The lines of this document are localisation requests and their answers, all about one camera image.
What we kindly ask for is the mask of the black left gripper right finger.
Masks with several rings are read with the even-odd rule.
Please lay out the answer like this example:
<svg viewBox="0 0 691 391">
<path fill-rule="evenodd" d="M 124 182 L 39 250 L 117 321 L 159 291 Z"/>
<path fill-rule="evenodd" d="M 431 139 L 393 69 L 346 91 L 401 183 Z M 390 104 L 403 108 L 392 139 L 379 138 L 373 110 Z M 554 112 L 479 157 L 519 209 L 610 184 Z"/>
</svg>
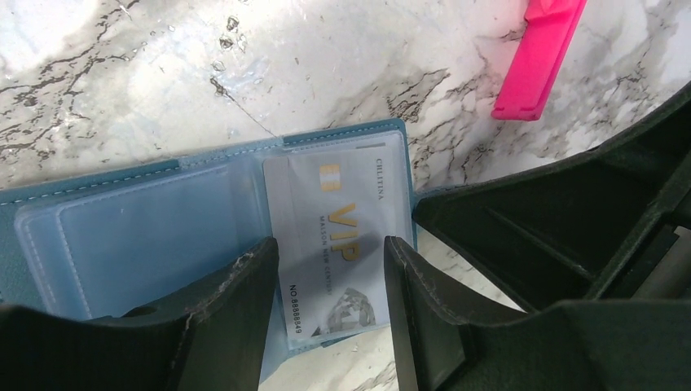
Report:
<svg viewBox="0 0 691 391">
<path fill-rule="evenodd" d="M 524 313 L 385 239 L 401 390 L 687 390 L 687 300 L 560 301 Z"/>
</svg>

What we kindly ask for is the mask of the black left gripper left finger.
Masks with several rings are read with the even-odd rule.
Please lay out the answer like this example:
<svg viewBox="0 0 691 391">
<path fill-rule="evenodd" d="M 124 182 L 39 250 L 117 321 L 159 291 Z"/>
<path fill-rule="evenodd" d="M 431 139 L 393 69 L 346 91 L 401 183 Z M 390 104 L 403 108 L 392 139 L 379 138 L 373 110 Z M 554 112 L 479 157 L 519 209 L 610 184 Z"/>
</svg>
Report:
<svg viewBox="0 0 691 391">
<path fill-rule="evenodd" d="M 1 308 L 4 390 L 255 390 L 275 296 L 278 245 L 120 318 L 73 321 Z"/>
</svg>

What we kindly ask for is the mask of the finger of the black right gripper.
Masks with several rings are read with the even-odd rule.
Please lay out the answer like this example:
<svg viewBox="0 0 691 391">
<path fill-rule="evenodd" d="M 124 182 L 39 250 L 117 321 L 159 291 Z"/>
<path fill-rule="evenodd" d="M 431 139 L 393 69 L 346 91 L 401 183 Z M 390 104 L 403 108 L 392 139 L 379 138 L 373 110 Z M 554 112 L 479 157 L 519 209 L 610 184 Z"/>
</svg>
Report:
<svg viewBox="0 0 691 391">
<path fill-rule="evenodd" d="M 690 224 L 690 88 L 585 152 L 428 191 L 413 218 L 524 310 L 630 297 L 644 252 Z"/>
</svg>

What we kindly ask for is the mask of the teal card holder wallet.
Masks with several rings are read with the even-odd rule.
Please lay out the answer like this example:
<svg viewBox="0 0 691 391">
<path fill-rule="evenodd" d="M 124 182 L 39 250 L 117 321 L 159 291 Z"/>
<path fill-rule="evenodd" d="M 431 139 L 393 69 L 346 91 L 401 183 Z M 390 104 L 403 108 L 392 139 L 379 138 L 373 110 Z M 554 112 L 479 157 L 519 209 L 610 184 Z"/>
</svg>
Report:
<svg viewBox="0 0 691 391">
<path fill-rule="evenodd" d="M 405 125 L 376 121 L 4 190 L 1 308 L 73 321 L 123 317 L 230 265 L 265 238 L 278 245 L 266 160 L 375 143 L 392 143 L 405 167 L 411 234 L 397 237 L 415 244 Z M 288 358 L 351 336 L 290 348 L 278 263 L 259 384 Z"/>
</svg>

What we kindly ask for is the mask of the silver VIP credit card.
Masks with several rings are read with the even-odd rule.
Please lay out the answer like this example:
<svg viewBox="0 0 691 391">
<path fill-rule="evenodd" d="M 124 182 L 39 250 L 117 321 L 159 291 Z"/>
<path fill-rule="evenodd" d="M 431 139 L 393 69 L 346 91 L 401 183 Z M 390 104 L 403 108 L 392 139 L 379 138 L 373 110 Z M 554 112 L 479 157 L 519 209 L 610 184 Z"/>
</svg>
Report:
<svg viewBox="0 0 691 391">
<path fill-rule="evenodd" d="M 388 324 L 384 239 L 411 234 L 394 145 L 275 157 L 263 169 L 288 346 Z"/>
</svg>

